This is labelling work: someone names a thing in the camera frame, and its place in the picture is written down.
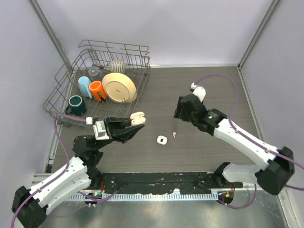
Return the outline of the pink earbud case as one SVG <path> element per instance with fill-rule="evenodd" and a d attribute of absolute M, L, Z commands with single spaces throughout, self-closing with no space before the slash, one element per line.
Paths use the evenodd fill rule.
<path fill-rule="evenodd" d="M 145 113 L 144 112 L 133 113 L 130 116 L 130 120 L 131 120 L 132 126 L 145 124 L 145 122 L 146 122 Z"/>

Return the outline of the white earbud charging case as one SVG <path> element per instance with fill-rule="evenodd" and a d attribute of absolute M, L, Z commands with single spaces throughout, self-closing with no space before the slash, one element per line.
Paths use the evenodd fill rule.
<path fill-rule="evenodd" d="M 167 141 L 168 141 L 167 137 L 162 136 L 162 135 L 159 135 L 156 140 L 156 142 L 160 145 L 166 145 Z"/>

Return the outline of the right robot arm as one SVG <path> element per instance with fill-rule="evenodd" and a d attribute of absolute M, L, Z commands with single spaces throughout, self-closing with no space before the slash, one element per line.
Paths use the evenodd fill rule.
<path fill-rule="evenodd" d="M 207 110 L 194 94 L 179 97 L 174 118 L 190 122 L 201 132 L 227 142 L 255 163 L 222 163 L 214 176 L 216 185 L 221 188 L 231 182 L 246 182 L 257 184 L 266 192 L 278 195 L 295 172 L 292 150 L 287 147 L 278 149 L 243 131 L 221 111 Z"/>

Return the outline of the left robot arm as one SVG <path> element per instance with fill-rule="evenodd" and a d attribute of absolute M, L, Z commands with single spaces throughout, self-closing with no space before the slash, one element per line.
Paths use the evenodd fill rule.
<path fill-rule="evenodd" d="M 21 186 L 16 190 L 11 227 L 18 220 L 25 228 L 37 228 L 58 205 L 73 194 L 86 188 L 97 189 L 103 178 L 96 168 L 103 156 L 99 149 L 112 142 L 126 143 L 146 122 L 143 112 L 133 113 L 129 118 L 107 117 L 103 120 L 67 114 L 58 114 L 55 119 L 60 117 L 92 126 L 94 135 L 76 137 L 73 142 L 75 155 L 67 158 L 66 165 L 29 189 Z"/>

